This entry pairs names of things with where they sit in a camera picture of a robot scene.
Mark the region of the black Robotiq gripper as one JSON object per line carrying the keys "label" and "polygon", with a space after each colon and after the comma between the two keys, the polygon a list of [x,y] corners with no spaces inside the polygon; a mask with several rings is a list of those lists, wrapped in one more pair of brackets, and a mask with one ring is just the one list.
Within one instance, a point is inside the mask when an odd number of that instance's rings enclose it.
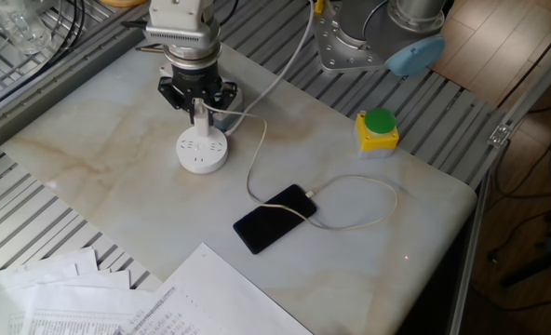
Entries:
{"label": "black Robotiq gripper", "polygon": [[195,122],[194,96],[206,96],[205,103],[213,109],[233,108],[237,98],[237,84],[222,81],[217,62],[195,70],[172,65],[171,70],[172,77],[162,76],[157,90],[174,109],[186,112],[191,124]]}

